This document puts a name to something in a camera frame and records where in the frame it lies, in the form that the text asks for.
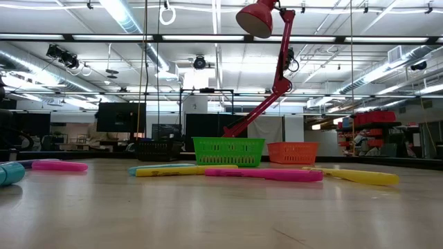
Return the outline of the black overhead light bar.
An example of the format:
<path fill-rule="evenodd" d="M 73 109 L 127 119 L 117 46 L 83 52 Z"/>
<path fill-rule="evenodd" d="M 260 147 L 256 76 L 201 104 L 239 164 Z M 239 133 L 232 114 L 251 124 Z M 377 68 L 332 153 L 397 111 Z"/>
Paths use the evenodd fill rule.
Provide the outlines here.
<path fill-rule="evenodd" d="M 0 33 L 0 41 L 12 42 L 86 42 L 86 43 L 229 43 L 229 44 L 278 44 L 281 35 L 263 39 L 252 35 L 86 35 L 86 34 L 37 34 Z M 443 46 L 443 36 L 320 36 L 292 35 L 291 44 L 334 44 L 334 45 L 437 45 Z"/>

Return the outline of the black plastic basket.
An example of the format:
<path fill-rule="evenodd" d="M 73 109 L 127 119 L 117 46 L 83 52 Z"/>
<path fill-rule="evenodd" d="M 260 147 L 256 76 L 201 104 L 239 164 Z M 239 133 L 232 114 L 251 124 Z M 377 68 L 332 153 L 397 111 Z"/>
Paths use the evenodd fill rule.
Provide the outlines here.
<path fill-rule="evenodd" d="M 183 144 L 173 140 L 147 140 L 136 142 L 136 158 L 141 161 L 169 162 L 176 160 Z"/>

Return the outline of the green plastic basket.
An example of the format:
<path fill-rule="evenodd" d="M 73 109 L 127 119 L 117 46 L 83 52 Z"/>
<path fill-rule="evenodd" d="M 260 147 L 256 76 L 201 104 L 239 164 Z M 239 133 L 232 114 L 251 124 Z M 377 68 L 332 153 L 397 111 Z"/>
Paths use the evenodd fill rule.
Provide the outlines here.
<path fill-rule="evenodd" d="M 258 167 L 265 139 L 195 137 L 193 142 L 198 165 Z"/>

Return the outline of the person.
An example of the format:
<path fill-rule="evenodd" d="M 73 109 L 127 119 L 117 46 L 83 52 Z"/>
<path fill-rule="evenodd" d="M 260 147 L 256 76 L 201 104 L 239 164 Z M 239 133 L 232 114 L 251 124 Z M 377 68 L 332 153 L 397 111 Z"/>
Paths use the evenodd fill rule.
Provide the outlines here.
<path fill-rule="evenodd" d="M 19 136 L 21 139 L 21 150 L 22 151 L 40 151 L 41 150 L 41 142 L 38 136 L 31 136 L 32 146 L 30 146 L 31 142 L 25 136 Z"/>
<path fill-rule="evenodd" d="M 87 128 L 87 144 L 90 146 L 90 148 L 100 150 L 101 142 L 113 142 L 118 140 L 117 137 L 115 137 L 115 135 L 112 133 L 97 131 L 97 124 L 98 113 L 95 113 L 93 123 L 89 124 Z"/>

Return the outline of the orange plastic basket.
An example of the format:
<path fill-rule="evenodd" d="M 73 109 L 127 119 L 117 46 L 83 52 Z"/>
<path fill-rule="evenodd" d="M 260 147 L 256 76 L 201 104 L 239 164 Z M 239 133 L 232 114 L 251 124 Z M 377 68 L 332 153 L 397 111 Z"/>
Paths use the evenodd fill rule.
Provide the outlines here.
<path fill-rule="evenodd" d="M 317 142 L 273 142 L 267 145 L 269 160 L 280 164 L 313 165 Z"/>

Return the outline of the yellow highlighter marker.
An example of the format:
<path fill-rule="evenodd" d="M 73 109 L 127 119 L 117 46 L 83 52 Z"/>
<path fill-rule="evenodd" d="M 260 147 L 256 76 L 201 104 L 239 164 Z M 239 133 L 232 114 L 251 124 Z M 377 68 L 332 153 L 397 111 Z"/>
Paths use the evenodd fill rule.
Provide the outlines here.
<path fill-rule="evenodd" d="M 206 169 L 237 169 L 237 165 L 150 165 L 138 166 L 128 169 L 130 176 L 154 177 L 154 176 L 183 176 L 202 175 Z"/>
<path fill-rule="evenodd" d="M 304 170 L 319 171 L 326 176 L 342 178 L 355 183 L 368 185 L 397 185 L 399 177 L 396 174 L 387 174 L 382 172 L 368 172 L 351 169 L 328 169 L 317 167 L 303 167 Z"/>

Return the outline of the white hanging sheet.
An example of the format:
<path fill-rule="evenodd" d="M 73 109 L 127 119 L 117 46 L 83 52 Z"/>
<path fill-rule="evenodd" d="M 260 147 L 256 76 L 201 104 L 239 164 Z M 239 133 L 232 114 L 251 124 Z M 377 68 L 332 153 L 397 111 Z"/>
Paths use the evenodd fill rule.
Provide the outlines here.
<path fill-rule="evenodd" d="M 303 142 L 304 122 L 301 116 L 260 116 L 248 126 L 247 134 L 265 143 Z"/>

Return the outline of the small black screen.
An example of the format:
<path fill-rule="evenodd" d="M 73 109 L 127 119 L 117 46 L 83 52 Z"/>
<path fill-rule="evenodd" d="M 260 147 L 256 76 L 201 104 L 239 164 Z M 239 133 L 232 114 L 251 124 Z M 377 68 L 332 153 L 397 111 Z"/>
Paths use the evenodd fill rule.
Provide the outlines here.
<path fill-rule="evenodd" d="M 153 124 L 153 140 L 182 140 L 181 125 L 179 124 Z"/>

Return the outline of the black ceiling spotlight cluster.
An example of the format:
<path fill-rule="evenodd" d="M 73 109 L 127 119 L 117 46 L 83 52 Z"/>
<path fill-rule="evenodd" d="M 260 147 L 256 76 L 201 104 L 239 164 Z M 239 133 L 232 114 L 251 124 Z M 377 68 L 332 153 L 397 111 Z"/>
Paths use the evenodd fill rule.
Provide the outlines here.
<path fill-rule="evenodd" d="M 50 44 L 46 52 L 46 56 L 57 60 L 62 63 L 68 69 L 77 69 L 80 65 L 78 61 L 78 56 L 76 54 L 70 53 L 67 50 L 59 47 L 55 44 Z"/>

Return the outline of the red storage bin rack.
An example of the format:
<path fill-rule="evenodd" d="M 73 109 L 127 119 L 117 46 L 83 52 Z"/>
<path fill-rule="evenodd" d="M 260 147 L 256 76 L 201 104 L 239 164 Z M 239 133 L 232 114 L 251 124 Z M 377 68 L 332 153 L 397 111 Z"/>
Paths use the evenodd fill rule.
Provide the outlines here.
<path fill-rule="evenodd" d="M 338 146 L 344 156 L 382 156 L 400 126 L 393 111 L 356 113 L 338 121 Z"/>

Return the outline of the pink highlighter marker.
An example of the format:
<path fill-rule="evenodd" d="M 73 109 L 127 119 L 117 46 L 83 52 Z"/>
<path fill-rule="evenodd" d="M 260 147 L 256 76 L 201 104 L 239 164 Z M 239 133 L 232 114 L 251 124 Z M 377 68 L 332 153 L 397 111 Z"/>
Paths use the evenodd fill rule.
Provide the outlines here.
<path fill-rule="evenodd" d="M 62 160 L 38 160 L 31 165 L 34 170 L 84 172 L 88 170 L 85 163 L 66 162 Z"/>
<path fill-rule="evenodd" d="M 206 176 L 263 178 L 273 181 L 317 182 L 323 180 L 323 173 L 303 169 L 206 169 Z"/>

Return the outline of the large black monitor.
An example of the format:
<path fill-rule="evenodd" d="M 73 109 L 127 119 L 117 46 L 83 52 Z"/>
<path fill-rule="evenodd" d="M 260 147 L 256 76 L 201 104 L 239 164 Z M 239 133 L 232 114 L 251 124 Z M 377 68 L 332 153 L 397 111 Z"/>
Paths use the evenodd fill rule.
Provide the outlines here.
<path fill-rule="evenodd" d="M 145 103 L 100 103 L 97 114 L 96 128 L 99 132 L 143 133 L 145 131 Z"/>

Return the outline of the red desk lamp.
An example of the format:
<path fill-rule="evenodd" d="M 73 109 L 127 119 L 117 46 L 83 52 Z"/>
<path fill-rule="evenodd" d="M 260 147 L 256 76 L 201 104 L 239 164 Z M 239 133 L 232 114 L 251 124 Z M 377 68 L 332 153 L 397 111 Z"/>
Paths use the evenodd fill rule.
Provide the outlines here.
<path fill-rule="evenodd" d="M 284 76 L 284 69 L 288 66 L 286 59 L 289 53 L 291 29 L 296 13 L 293 10 L 277 7 L 276 4 L 279 2 L 280 0 L 257 0 L 256 3 L 243 7 L 236 14 L 236 21 L 243 30 L 254 37 L 267 39 L 271 36 L 273 30 L 273 17 L 271 12 L 276 9 L 279 11 L 280 17 L 284 22 L 284 32 L 270 96 L 256 106 L 248 115 L 235 122 L 233 126 L 225 127 L 225 137 L 234 138 L 241 134 L 252 121 L 260 116 L 279 97 L 291 89 L 292 83 Z"/>

